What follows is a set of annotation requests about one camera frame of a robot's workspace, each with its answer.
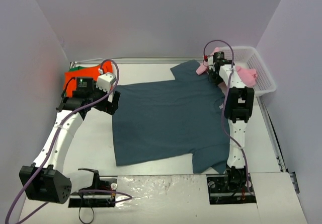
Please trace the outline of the blue t shirt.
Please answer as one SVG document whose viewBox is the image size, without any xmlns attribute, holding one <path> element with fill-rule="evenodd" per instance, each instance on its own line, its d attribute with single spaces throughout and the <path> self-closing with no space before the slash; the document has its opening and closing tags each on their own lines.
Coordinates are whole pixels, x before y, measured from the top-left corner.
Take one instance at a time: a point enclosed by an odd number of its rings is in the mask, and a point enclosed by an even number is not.
<svg viewBox="0 0 322 224">
<path fill-rule="evenodd" d="M 189 60 L 171 68 L 173 80 L 116 88 L 120 99 L 112 129 L 118 166 L 191 154 L 193 173 L 225 171 L 229 139 L 222 130 L 228 126 L 221 120 L 224 94 L 207 74 L 196 74 L 198 66 Z"/>
</svg>

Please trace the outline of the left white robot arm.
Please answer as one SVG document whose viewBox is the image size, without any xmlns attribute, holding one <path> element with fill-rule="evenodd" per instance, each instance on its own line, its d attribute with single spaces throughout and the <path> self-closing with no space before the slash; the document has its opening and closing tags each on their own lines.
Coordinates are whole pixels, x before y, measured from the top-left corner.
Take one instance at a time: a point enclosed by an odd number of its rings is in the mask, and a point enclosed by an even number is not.
<svg viewBox="0 0 322 224">
<path fill-rule="evenodd" d="M 71 142 L 93 108 L 113 115 L 118 109 L 119 92 L 113 100 L 108 97 L 118 82 L 112 73 L 105 73 L 95 80 L 90 77 L 73 77 L 76 88 L 72 96 L 63 96 L 57 108 L 56 122 L 37 158 L 30 166 L 22 166 L 19 177 L 28 199 L 64 204 L 71 194 L 81 189 L 90 193 L 100 190 L 98 171 L 79 168 L 68 175 L 63 166 Z"/>
</svg>

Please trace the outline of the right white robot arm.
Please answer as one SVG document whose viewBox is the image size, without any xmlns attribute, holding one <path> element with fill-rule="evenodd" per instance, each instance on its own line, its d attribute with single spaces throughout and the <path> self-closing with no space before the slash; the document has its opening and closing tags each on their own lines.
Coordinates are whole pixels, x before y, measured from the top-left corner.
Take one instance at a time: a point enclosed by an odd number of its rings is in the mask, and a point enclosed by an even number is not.
<svg viewBox="0 0 322 224">
<path fill-rule="evenodd" d="M 255 92 L 247 87 L 237 73 L 232 60 L 219 51 L 208 57 L 209 75 L 216 85 L 225 83 L 226 93 L 221 117 L 226 119 L 229 131 L 229 155 L 223 184 L 228 190 L 235 190 L 248 182 L 248 164 L 245 160 L 246 129 L 253 112 Z"/>
</svg>

